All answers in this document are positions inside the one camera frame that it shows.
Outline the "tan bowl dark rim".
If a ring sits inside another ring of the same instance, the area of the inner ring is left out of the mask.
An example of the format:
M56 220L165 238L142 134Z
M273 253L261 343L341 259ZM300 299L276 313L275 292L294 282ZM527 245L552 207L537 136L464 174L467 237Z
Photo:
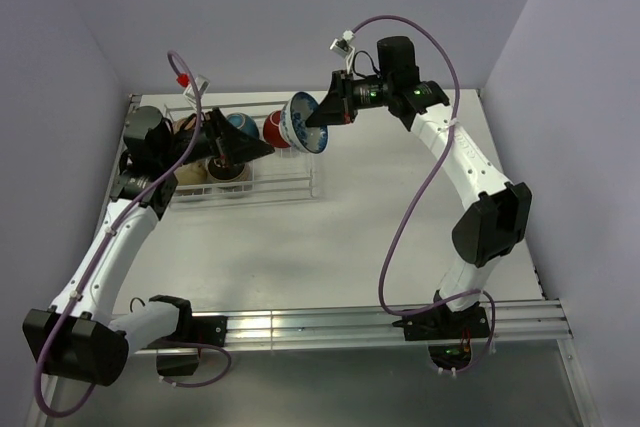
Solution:
M227 115L226 118L233 127L243 132L244 134L249 135L250 137L255 139L260 138L258 126L252 117L244 113L233 112Z

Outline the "small tan bowl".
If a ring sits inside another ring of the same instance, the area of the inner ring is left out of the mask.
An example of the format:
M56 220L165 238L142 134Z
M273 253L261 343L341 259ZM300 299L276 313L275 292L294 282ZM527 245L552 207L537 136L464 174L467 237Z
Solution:
M207 171L210 180L217 184L244 182L250 178L251 169L248 163L223 167L215 159L207 163Z

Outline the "white bowl red outside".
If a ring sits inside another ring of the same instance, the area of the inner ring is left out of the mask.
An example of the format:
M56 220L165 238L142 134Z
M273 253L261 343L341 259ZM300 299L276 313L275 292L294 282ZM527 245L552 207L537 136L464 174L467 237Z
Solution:
M287 149L290 144L283 138L280 133L280 118L281 111L275 110L269 114L263 123L263 138L264 140L277 149Z

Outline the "blue white patterned bowl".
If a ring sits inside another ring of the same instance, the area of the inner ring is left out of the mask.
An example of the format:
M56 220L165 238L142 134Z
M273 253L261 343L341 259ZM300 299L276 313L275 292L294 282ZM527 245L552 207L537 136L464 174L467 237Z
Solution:
M328 145L327 127L308 127L306 121L318 109L315 98L307 92L295 93L280 111L279 132L295 150L321 154Z

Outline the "black glazed bowl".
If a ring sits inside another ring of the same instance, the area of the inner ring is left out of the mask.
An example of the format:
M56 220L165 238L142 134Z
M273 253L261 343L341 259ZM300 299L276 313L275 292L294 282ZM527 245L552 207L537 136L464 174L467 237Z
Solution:
M208 172L204 160L195 161L178 167L174 175L179 186L202 185L207 182Z

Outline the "tan bowl speckled outside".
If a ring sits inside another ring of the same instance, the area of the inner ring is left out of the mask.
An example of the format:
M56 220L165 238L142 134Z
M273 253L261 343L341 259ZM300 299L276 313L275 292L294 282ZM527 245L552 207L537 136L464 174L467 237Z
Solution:
M195 114L181 118L172 124L173 133L176 136L190 137L193 135L193 132L195 131L196 123L197 123L197 117Z

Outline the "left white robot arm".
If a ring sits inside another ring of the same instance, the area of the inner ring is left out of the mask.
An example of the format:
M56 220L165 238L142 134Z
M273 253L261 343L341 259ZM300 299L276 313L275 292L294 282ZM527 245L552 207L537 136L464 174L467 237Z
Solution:
M32 309L23 332L45 374L109 386L127 359L162 339L183 346L195 333L186 299L156 295L125 316L115 301L138 251L162 219L177 187L173 165L216 159L235 167L271 155L269 143L234 127L214 108L200 125L175 132L153 106L128 118L125 150L104 222L81 265L45 310Z

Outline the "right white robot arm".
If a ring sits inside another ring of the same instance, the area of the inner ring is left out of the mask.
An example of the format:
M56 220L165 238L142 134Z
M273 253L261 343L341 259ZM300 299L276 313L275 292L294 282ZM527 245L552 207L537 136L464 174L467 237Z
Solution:
M409 38L379 40L378 70L361 79L353 70L352 39L347 31L332 42L331 51L344 58L346 67L333 72L326 96L305 123L346 125L361 110L385 107L434 155L436 170L447 175L464 209L452 230L454 263L436 291L432 315L438 333L455 336L466 326L466 310L479 301L495 265L523 240L532 193L482 153L458 121L459 101L448 98L436 82L421 79Z

